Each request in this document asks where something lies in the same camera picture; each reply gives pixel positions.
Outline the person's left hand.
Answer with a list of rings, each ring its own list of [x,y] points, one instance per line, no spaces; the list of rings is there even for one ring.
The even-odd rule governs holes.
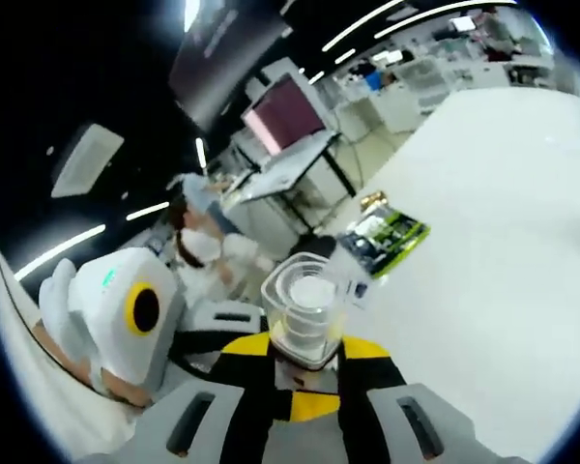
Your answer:
[[[79,362],[71,361],[47,333],[42,320],[39,320],[34,326],[32,333],[63,367],[79,381],[92,387],[96,392],[107,397],[127,401],[138,408],[145,408],[152,403],[150,395],[143,389],[115,376],[110,371],[91,362],[88,358],[83,358]]]

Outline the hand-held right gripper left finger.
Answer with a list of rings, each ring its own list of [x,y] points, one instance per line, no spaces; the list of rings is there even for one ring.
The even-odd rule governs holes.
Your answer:
[[[208,379],[189,379],[150,407],[124,445],[126,463],[260,463],[273,424],[270,337],[240,337]]]

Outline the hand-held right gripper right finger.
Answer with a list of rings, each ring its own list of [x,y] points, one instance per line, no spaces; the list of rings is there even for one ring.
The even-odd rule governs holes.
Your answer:
[[[480,463],[473,423],[422,384],[409,385],[389,353],[347,337],[338,370],[340,451],[349,463]]]

